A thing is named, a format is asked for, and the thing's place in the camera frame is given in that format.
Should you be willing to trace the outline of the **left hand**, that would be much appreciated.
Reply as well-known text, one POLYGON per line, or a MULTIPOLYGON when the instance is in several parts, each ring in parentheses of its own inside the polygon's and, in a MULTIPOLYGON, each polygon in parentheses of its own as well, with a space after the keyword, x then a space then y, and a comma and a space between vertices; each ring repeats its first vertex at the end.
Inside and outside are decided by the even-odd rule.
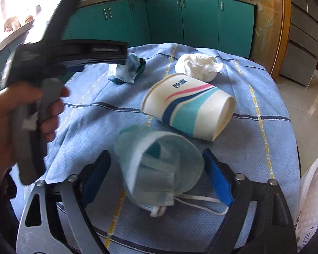
POLYGON ((9 168, 14 165, 12 144, 10 140, 10 113, 18 105, 37 102, 43 91, 32 85, 15 83, 0 91, 0 185, 9 168))

